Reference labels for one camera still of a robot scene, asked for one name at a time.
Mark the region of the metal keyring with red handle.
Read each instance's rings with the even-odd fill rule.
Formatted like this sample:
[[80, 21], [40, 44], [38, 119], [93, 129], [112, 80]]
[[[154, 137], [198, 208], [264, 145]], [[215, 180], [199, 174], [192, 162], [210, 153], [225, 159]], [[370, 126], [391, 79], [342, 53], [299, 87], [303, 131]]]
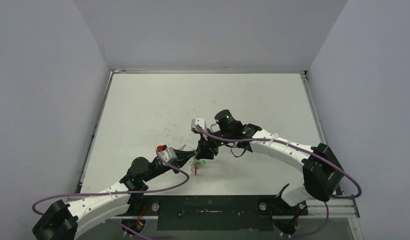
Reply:
[[191, 173], [196, 176], [198, 169], [206, 164], [206, 160], [192, 158], [189, 160], [189, 163], [191, 167]]

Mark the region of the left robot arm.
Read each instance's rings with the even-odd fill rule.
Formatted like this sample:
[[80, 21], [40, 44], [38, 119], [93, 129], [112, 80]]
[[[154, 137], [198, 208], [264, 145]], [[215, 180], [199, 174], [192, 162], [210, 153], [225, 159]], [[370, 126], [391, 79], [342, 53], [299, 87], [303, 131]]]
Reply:
[[159, 146], [153, 161], [135, 158], [126, 174], [99, 193], [80, 193], [79, 200], [64, 202], [61, 196], [34, 225], [38, 240], [76, 240], [93, 227], [122, 214], [136, 215], [142, 208], [147, 182], [172, 170], [181, 173], [185, 163], [196, 155], [172, 147]]

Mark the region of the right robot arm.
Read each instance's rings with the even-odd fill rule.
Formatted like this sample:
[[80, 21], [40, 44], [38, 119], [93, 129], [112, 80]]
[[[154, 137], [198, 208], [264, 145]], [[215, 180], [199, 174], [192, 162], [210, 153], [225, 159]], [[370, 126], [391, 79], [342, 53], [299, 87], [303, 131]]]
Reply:
[[219, 147], [233, 143], [236, 148], [279, 160], [302, 174], [298, 183], [287, 184], [277, 195], [275, 207], [283, 215], [306, 200], [329, 201], [343, 178], [342, 167], [326, 144], [311, 146], [289, 141], [257, 125], [243, 124], [227, 109], [217, 113], [215, 121], [219, 126], [216, 132], [207, 127], [203, 118], [191, 121], [191, 131], [200, 134], [197, 159], [213, 159]]

